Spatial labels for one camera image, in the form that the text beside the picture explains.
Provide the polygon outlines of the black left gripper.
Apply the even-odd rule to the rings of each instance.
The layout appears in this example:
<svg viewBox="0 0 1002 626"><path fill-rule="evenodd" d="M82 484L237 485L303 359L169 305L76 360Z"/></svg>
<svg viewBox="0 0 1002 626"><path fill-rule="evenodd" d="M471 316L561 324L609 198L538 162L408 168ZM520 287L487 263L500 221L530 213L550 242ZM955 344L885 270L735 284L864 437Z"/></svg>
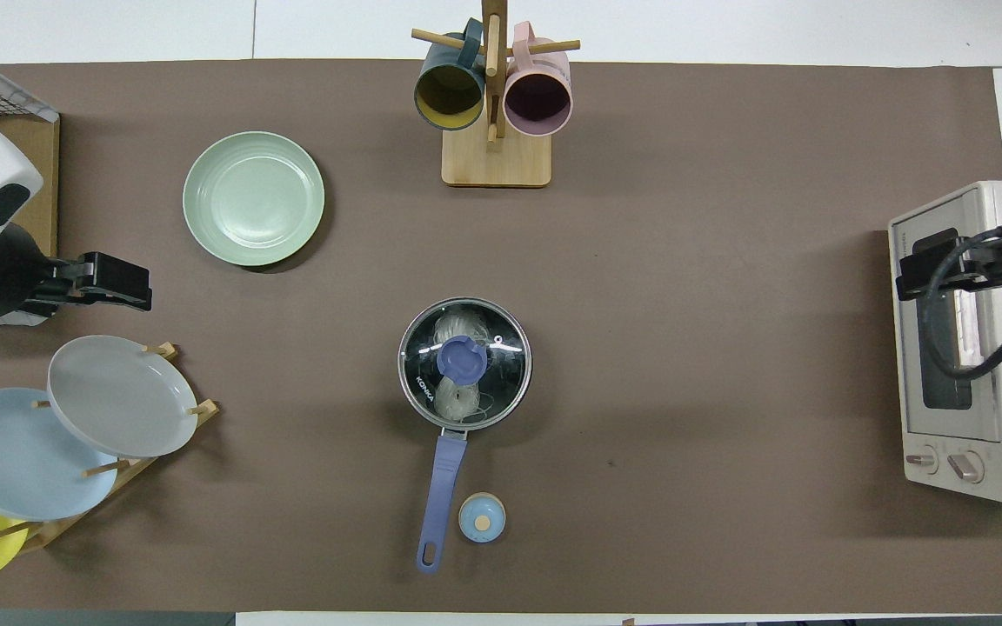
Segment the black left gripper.
<svg viewBox="0 0 1002 626"><path fill-rule="evenodd" d="M103 252L87 252L76 260L59 260L53 277L67 284L61 301L72 305L97 303L152 310L150 271Z"/></svg>

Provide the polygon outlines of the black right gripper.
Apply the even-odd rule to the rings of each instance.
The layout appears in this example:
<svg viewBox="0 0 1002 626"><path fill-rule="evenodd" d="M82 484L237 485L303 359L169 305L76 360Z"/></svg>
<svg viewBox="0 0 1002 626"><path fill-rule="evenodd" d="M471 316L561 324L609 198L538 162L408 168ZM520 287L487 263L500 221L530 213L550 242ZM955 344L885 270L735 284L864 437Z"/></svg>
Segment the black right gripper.
<svg viewBox="0 0 1002 626"><path fill-rule="evenodd" d="M992 273L997 262L994 250L971 247L955 253L954 250L966 241L957 230L949 229L916 242L913 252L899 261L896 277L899 301L918 300L929 292L931 283L935 284L934 290L938 293L997 289L999 281Z"/></svg>

